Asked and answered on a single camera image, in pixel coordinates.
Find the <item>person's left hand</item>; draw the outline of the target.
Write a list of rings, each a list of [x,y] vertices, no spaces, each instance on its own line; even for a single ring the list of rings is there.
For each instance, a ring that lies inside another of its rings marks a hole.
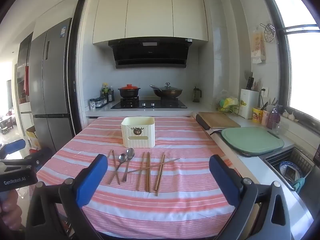
[[[4,224],[10,229],[17,231],[22,223],[22,210],[17,205],[18,193],[16,190],[11,190],[8,198],[1,204],[1,211],[5,214],[2,217]]]

